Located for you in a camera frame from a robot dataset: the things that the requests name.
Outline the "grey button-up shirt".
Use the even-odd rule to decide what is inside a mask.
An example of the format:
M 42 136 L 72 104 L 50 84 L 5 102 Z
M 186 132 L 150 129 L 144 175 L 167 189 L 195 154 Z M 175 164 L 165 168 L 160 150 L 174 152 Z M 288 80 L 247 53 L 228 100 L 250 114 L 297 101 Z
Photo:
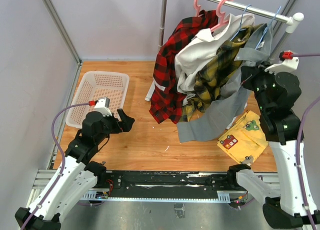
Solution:
M 243 48 L 239 50 L 235 59 L 242 60 L 241 66 L 255 66 L 268 61 L 271 54 L 273 33 L 269 29 L 266 33 L 262 47 L 255 49 L 267 25 L 261 26 L 250 36 Z M 231 121 L 245 108 L 249 91 L 241 86 L 241 69 L 235 71 L 231 78 L 220 89 L 220 98 L 211 102 L 204 113 L 195 110 L 190 121 L 177 124 L 180 142 L 209 141 L 222 134 Z M 193 91 L 187 93 L 184 106 L 188 99 L 194 97 Z

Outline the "blue wire hanger of grey shirt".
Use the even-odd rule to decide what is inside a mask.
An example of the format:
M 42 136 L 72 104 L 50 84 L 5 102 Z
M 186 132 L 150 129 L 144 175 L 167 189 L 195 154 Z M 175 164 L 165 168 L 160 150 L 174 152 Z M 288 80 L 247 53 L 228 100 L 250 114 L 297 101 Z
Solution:
M 266 27 L 265 27 L 265 29 L 263 30 L 262 36 L 261 36 L 259 42 L 257 43 L 256 47 L 255 47 L 256 50 L 257 50 L 258 48 L 261 48 L 261 47 L 262 47 L 262 42 L 263 42 L 263 40 L 264 40 L 264 37 L 265 37 L 266 33 L 268 32 L 268 30 L 270 29 L 270 27 L 271 27 L 273 21 L 275 20 L 277 14 L 280 12 L 281 8 L 282 8 L 282 7 L 279 6 L 279 8 L 278 8 L 277 12 L 274 14 L 273 18 L 266 24 Z

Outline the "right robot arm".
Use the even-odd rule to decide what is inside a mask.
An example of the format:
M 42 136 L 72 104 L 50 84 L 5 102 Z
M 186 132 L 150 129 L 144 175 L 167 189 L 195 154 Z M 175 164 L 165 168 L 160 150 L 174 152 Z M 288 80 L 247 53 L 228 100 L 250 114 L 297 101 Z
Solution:
M 241 84 L 254 92 L 260 109 L 260 126 L 272 149 L 279 191 L 263 182 L 247 164 L 230 166 L 229 188 L 244 188 L 262 206 L 265 220 L 274 229 L 316 229 L 320 211 L 313 200 L 304 164 L 303 125 L 292 107 L 302 93 L 298 77 L 289 72 L 270 72 L 264 65 L 242 66 Z

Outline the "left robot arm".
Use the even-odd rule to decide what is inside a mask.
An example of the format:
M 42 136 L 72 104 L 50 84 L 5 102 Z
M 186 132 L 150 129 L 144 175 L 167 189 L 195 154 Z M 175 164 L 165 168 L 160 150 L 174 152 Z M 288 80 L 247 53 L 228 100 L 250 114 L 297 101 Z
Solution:
M 134 119 L 122 109 L 120 118 L 101 111 L 87 113 L 82 128 L 70 142 L 58 170 L 29 207 L 21 207 L 15 219 L 21 229 L 60 229 L 62 222 L 85 193 L 107 182 L 106 168 L 92 161 L 99 145 L 111 134 L 129 132 Z

